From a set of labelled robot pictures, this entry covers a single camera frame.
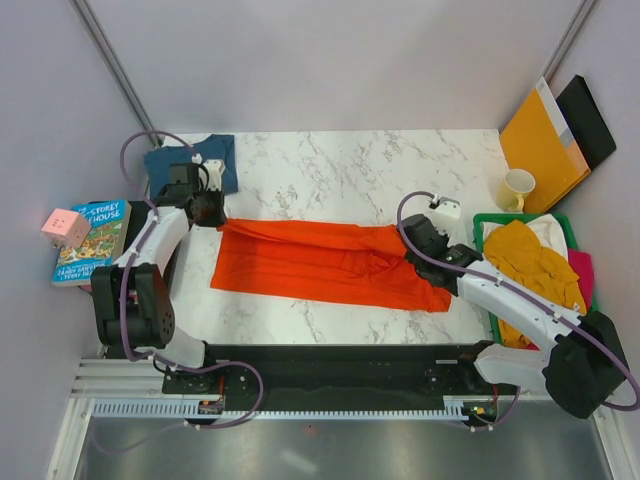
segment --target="pink cube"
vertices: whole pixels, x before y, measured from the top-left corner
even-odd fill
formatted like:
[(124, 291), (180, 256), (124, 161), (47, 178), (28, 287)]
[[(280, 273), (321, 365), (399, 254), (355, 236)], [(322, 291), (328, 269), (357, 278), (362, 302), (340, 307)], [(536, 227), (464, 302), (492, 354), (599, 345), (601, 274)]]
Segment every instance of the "pink cube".
[(51, 237), (56, 245), (78, 248), (89, 234), (91, 224), (82, 214), (56, 208), (41, 231)]

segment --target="marble table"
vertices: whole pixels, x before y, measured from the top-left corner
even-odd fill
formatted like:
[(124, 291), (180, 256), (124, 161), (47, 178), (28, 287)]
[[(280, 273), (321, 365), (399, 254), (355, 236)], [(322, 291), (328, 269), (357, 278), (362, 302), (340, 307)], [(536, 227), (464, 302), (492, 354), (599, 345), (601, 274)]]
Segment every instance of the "marble table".
[[(206, 135), (184, 135), (190, 142)], [(243, 133), (240, 192), (229, 217), (395, 223), (401, 198), (428, 190), (460, 201), (452, 240), (469, 244), (471, 219), (496, 212), (507, 170), (496, 130)], [(414, 199), (407, 214), (425, 211)], [(486, 312), (454, 298), (447, 313), (329, 304), (214, 290), (221, 234), (194, 227), (182, 243), (171, 301), (178, 325), (218, 344), (442, 344), (488, 338)]]

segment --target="yellow cloth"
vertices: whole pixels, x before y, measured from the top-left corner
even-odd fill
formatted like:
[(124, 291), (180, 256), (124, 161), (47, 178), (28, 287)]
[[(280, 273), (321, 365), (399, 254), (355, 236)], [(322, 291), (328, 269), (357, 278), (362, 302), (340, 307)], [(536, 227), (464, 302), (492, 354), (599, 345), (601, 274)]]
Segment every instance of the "yellow cloth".
[[(498, 270), (547, 300), (567, 308), (587, 308), (578, 287), (580, 278), (561, 255), (540, 245), (536, 234), (520, 220), (495, 230), (484, 245), (484, 253)], [(502, 341), (507, 347), (527, 348), (531, 341), (503, 320)]]

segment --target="green basket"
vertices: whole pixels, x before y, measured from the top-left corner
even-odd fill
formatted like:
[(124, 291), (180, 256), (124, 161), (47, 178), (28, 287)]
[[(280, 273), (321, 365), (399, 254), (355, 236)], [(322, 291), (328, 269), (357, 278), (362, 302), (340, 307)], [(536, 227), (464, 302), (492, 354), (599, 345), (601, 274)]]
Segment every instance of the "green basket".
[[(520, 220), (522, 223), (528, 223), (544, 214), (538, 213), (479, 213), (473, 217), (473, 242), (475, 243), (476, 250), (480, 253), (484, 251), (484, 240), (482, 239), (482, 224), (484, 222), (499, 223), (500, 225), (507, 225), (513, 220)], [(567, 246), (574, 250), (579, 250), (578, 242), (573, 234), (571, 223), (566, 215), (559, 213), (552, 214), (558, 221), (564, 232), (564, 238), (567, 242)], [(591, 298), (591, 310), (598, 310), (598, 304), (596, 303), (595, 296)], [(498, 324), (498, 317), (489, 312), (489, 319), (491, 321), (491, 334), (493, 335), (493, 341), (502, 344), (502, 336), (500, 335), (500, 326)]]

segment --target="mug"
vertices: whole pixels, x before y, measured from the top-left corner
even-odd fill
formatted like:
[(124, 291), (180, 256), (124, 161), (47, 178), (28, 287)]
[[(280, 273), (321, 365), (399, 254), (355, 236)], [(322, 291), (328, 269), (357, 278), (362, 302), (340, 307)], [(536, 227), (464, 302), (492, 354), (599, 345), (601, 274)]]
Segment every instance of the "mug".
[(500, 182), (496, 205), (507, 212), (522, 212), (524, 201), (536, 188), (536, 179), (526, 170), (509, 170)]

